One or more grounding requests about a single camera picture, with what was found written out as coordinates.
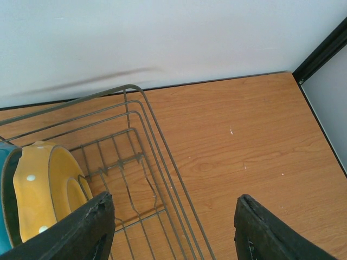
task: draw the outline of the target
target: metal wire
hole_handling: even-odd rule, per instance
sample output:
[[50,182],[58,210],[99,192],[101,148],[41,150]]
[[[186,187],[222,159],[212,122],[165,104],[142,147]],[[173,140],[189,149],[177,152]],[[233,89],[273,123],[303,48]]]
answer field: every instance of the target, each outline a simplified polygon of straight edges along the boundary
[[[127,97],[127,90],[137,90],[142,94],[142,97],[144,98],[144,104],[146,105],[146,108],[144,106],[144,104],[142,102],[140,102],[139,100],[128,100]],[[86,113],[80,116],[76,116],[74,118],[70,118],[67,120],[63,120],[48,126],[44,126],[41,128],[37,128],[33,131],[30,132],[26,132],[26,133],[21,133],[17,136],[9,136],[7,139],[2,138],[3,141],[0,142],[10,142],[10,141],[14,141],[16,139],[22,138],[22,137],[28,137],[32,134],[35,133],[41,133],[45,130],[57,127],[57,126],[61,126],[61,125],[67,125],[73,121],[79,120],[79,119],[83,119],[86,118],[88,116],[91,115],[96,115],[105,111],[110,111],[111,109],[116,109],[119,107],[125,107],[125,112],[124,113],[120,113],[120,114],[116,114],[114,116],[105,118],[105,119],[101,119],[98,121],[94,121],[91,123],[88,123],[86,125],[80,126],[80,127],[76,127],[74,129],[69,129],[67,131],[64,132],[57,132],[52,136],[49,137],[45,137],[42,138],[43,141],[47,141],[47,140],[52,140],[52,139],[56,139],[65,135],[69,135],[72,134],[74,132],[78,132],[78,131],[82,131],[88,127],[92,127],[92,126],[98,126],[100,124],[109,122],[111,120],[116,120],[116,119],[121,119],[123,117],[126,118],[126,122],[127,122],[127,129],[124,129],[122,131],[118,131],[114,134],[110,134],[101,138],[98,138],[96,140],[87,142],[85,144],[80,144],[76,147],[73,147],[70,149],[71,152],[78,152],[80,151],[82,154],[82,160],[83,160],[83,164],[85,165],[86,168],[86,176],[79,176],[78,177],[78,182],[80,184],[80,186],[82,187],[83,193],[86,196],[87,200],[89,199],[87,196],[86,191],[84,190],[84,187],[82,185],[81,179],[84,179],[85,181],[93,182],[94,178],[101,178],[101,181],[105,187],[105,190],[110,191],[107,180],[105,179],[105,177],[109,176],[110,174],[115,174],[114,172],[110,172],[111,169],[113,169],[114,171],[117,170],[117,172],[120,174],[121,179],[123,181],[123,185],[126,189],[126,194],[129,200],[129,203],[131,205],[131,209],[134,212],[134,214],[136,215],[137,220],[136,221],[132,221],[128,224],[129,220],[123,220],[121,218],[119,218],[117,216],[117,208],[116,208],[116,218],[115,218],[115,222],[116,222],[116,231],[115,231],[115,235],[122,232],[125,236],[126,239],[126,243],[128,245],[128,249],[130,252],[130,255],[132,257],[132,259],[135,259],[135,252],[134,252],[134,247],[136,245],[132,244],[130,241],[130,238],[128,236],[127,230],[131,229],[132,227],[136,226],[136,225],[140,225],[142,232],[143,232],[143,236],[146,240],[147,243],[147,247],[149,248],[149,252],[151,254],[151,257],[153,259],[156,259],[156,250],[154,249],[155,245],[151,242],[151,238],[148,236],[148,230],[145,227],[145,222],[150,221],[150,219],[156,218],[157,221],[160,224],[160,229],[165,237],[165,241],[168,245],[168,250],[170,252],[170,255],[173,259],[188,259],[189,258],[193,258],[193,259],[197,259],[198,257],[200,259],[204,259],[205,255],[203,253],[203,250],[201,248],[201,244],[198,243],[197,238],[196,238],[196,232],[197,230],[193,230],[191,222],[188,218],[188,214],[187,214],[187,209],[184,208],[183,203],[182,203],[182,199],[179,194],[178,194],[178,189],[175,186],[175,183],[172,179],[171,173],[169,172],[169,168],[168,168],[168,163],[164,160],[164,156],[162,154],[162,151],[160,150],[160,146],[158,143],[158,140],[156,138],[156,135],[154,133],[154,129],[156,129],[156,131],[159,133],[160,137],[161,137],[161,141],[164,144],[165,150],[169,155],[171,164],[173,166],[173,168],[175,169],[175,172],[178,176],[178,180],[181,184],[180,188],[183,190],[184,194],[185,194],[185,198],[188,203],[189,203],[189,210],[192,211],[196,224],[198,225],[199,229],[198,232],[200,232],[201,236],[204,239],[205,242],[205,246],[209,252],[209,257],[208,258],[212,258],[215,259],[215,256],[213,254],[212,248],[207,240],[207,237],[204,233],[204,230],[202,228],[202,225],[200,223],[200,220],[197,216],[197,213],[194,209],[194,206],[192,204],[192,201],[189,197],[188,191],[186,189],[186,187],[184,186],[182,177],[178,171],[178,168],[175,164],[175,161],[172,157],[172,154],[168,148],[168,145],[164,139],[164,135],[162,133],[162,131],[159,128],[159,124],[157,122],[157,119],[154,115],[154,112],[148,102],[147,97],[145,96],[144,92],[137,86],[135,85],[125,85],[122,87],[118,87],[118,88],[113,88],[110,90],[106,90],[104,92],[101,93],[96,93],[87,97],[83,97],[81,99],[78,100],[73,100],[64,104],[60,104],[57,105],[55,107],[50,107],[44,110],[40,110],[37,112],[33,112],[33,113],[29,113],[27,115],[22,115],[22,116],[17,116],[15,118],[12,119],[7,119],[7,120],[3,120],[0,121],[0,126],[3,125],[7,125],[7,124],[11,124],[13,122],[17,122],[20,120],[24,120],[24,119],[28,119],[28,118],[32,118],[34,116],[38,116],[38,115],[42,115],[45,113],[50,113],[53,111],[57,111],[59,109],[62,108],[66,108],[72,105],[76,105],[79,104],[81,102],[84,101],[88,101],[91,100],[93,98],[97,98],[103,95],[107,95],[110,93],[114,93],[114,92],[120,92],[123,94],[123,98],[124,98],[124,102],[121,103],[117,103],[113,106],[109,106],[109,107],[105,107],[103,109],[99,109],[99,110],[95,110],[93,112],[90,113]],[[130,110],[129,105],[135,103],[135,104],[139,104],[140,110]],[[153,126],[151,125],[149,116],[147,114],[147,111],[150,112],[150,117],[151,120],[155,123],[155,126],[153,128]],[[141,127],[139,128],[134,128],[131,127],[131,118],[130,115],[135,115],[137,117],[137,119],[140,122]],[[140,134],[139,131],[141,131],[141,134],[144,135],[144,139],[142,140],[140,138]],[[134,136],[136,137],[135,140],[131,137],[131,134],[134,134]],[[128,156],[128,157],[122,157],[120,154],[120,151],[122,149],[124,149],[124,147],[120,146],[117,143],[117,138],[119,137],[126,137],[128,140],[128,143],[130,144],[130,148],[132,151],[132,155]],[[117,158],[114,158],[113,162],[107,162],[105,159],[105,154],[106,152],[109,151],[104,151],[100,145],[100,143],[102,141],[110,141],[113,144],[114,147],[114,151],[117,155]],[[144,148],[144,143],[146,144],[146,147],[149,147],[150,150],[150,156],[154,159],[155,161],[155,166],[151,165],[150,161],[149,161],[149,155],[147,154],[148,151],[145,150]],[[88,156],[86,154],[86,147],[89,146],[95,146],[97,148],[97,153],[100,156],[101,159],[101,165],[97,168],[97,170],[92,170],[91,169],[91,162],[88,160]],[[125,165],[130,164],[130,163],[135,163],[137,162],[138,166],[142,169],[142,174],[143,174],[143,178],[145,180],[145,182],[148,185],[148,189],[149,191],[151,191],[151,193],[153,194],[153,206],[151,209],[149,209],[150,211],[154,211],[154,213],[148,215],[148,216],[143,216],[143,212],[139,212],[134,201],[133,201],[133,195],[131,192],[131,189],[129,187],[128,184],[128,180],[127,180],[127,170],[125,168]],[[164,199],[165,195],[167,195],[169,197],[169,200]],[[163,217],[165,217],[165,219],[168,219],[170,225],[167,226],[164,224],[163,222]],[[183,234],[182,237],[184,237],[184,239],[181,239],[181,237],[179,236],[179,233]],[[112,254],[110,254],[110,258],[111,259],[116,259],[117,255],[113,256]]]

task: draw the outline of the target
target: white wall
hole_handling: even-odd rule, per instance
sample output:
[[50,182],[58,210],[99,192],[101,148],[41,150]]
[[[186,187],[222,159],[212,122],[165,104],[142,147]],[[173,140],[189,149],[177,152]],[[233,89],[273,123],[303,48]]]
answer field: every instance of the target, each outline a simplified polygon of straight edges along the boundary
[[347,46],[310,77],[303,89],[347,169]]
[[293,71],[344,0],[2,0],[0,107]]

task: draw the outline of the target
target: yellow bowl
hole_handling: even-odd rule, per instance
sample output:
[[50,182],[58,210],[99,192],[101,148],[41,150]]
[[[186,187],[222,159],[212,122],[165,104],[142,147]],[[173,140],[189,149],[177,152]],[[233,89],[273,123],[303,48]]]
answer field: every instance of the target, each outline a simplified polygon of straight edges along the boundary
[[13,183],[23,242],[50,228],[92,198],[88,182],[74,157],[52,142],[38,141],[23,148]]

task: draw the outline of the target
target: white polka dot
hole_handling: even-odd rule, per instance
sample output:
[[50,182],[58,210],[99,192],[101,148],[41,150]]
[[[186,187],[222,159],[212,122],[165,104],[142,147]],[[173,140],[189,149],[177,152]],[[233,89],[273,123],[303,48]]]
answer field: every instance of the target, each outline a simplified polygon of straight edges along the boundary
[[35,175],[32,175],[32,174],[31,174],[31,175],[28,175],[28,176],[27,176],[27,180],[28,180],[28,181],[33,181],[33,180],[35,180],[35,179],[36,179],[36,176],[35,176]]
[[39,233],[42,233],[43,231],[46,231],[48,229],[47,226],[42,226],[40,227],[40,229],[38,230]]

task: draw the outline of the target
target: wooden floor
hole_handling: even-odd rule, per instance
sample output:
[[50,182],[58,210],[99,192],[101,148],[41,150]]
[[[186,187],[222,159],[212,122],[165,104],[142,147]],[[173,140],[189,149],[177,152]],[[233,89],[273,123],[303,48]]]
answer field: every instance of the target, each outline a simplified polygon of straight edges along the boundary
[[[347,259],[347,180],[290,73],[157,89],[147,91],[146,95],[217,259],[237,259],[233,217],[236,200],[243,193],[253,196],[290,227],[327,252],[339,259]],[[129,96],[131,99],[140,98],[136,93]],[[0,134],[9,138],[113,105],[120,98],[103,97],[50,115],[2,126]],[[30,107],[2,111],[0,119],[38,109]],[[72,123],[71,127],[76,128],[113,114],[115,111],[92,115]],[[142,127],[138,117],[131,126],[135,129]],[[54,141],[72,149],[126,128],[126,120],[117,123],[106,121],[102,127],[93,126],[76,134],[57,137]],[[14,143],[25,145],[69,129],[66,126],[48,129],[15,140]],[[135,133],[129,134],[136,142]],[[155,136],[160,139],[158,132],[155,132]],[[140,131],[139,137],[146,140],[145,132]],[[124,147],[127,138],[128,135],[120,134],[115,140],[120,147]],[[103,165],[110,165],[121,157],[131,158],[137,153],[146,152],[148,160],[141,161],[144,166],[134,160],[124,167],[123,172],[137,212],[146,217],[156,210],[163,210],[163,203],[170,202],[168,194],[172,186],[183,198],[183,205],[189,206],[172,164],[168,171],[174,185],[169,183],[167,176],[164,179],[169,183],[168,187],[163,181],[157,187],[154,185],[149,170],[155,169],[160,179],[159,169],[164,167],[156,164],[149,142],[143,142],[142,147],[135,144],[134,149],[124,149],[122,155],[113,151],[111,146],[110,142],[100,142],[102,150],[107,151],[103,153],[103,160],[100,160],[97,146],[86,147],[89,168],[81,149],[76,149],[73,154],[87,174],[88,171],[98,172]],[[163,157],[165,161],[170,161],[167,153]],[[143,172],[143,168],[147,169],[149,182],[143,173],[139,173]],[[112,171],[108,176],[103,176],[113,194],[116,216],[125,225],[133,223],[137,214],[131,207],[122,172],[119,167]],[[105,188],[99,175],[93,178],[91,189],[93,194],[97,194]],[[163,191],[162,198],[159,198],[158,190]],[[168,212],[175,214],[171,206],[168,206]],[[187,210],[187,215],[190,220],[194,218],[191,210]],[[168,217],[162,216],[163,225],[170,225]],[[154,254],[158,259],[168,259],[170,250],[159,218],[152,219],[155,220],[146,220],[149,224],[145,224],[145,227],[150,243],[156,247]],[[192,223],[193,229],[198,230],[196,223]],[[169,240],[174,241],[173,231],[167,229],[167,233]],[[114,237],[113,255],[117,259],[131,259],[124,233],[118,234]],[[127,235],[133,253],[142,255],[140,259],[151,259],[141,225],[136,225],[133,230],[129,228]],[[178,235],[185,240],[183,229],[178,229]],[[197,241],[203,245],[202,253],[209,259],[201,235],[197,236]],[[179,246],[174,244],[172,247],[179,255]],[[183,243],[183,250],[189,251],[187,242]]]

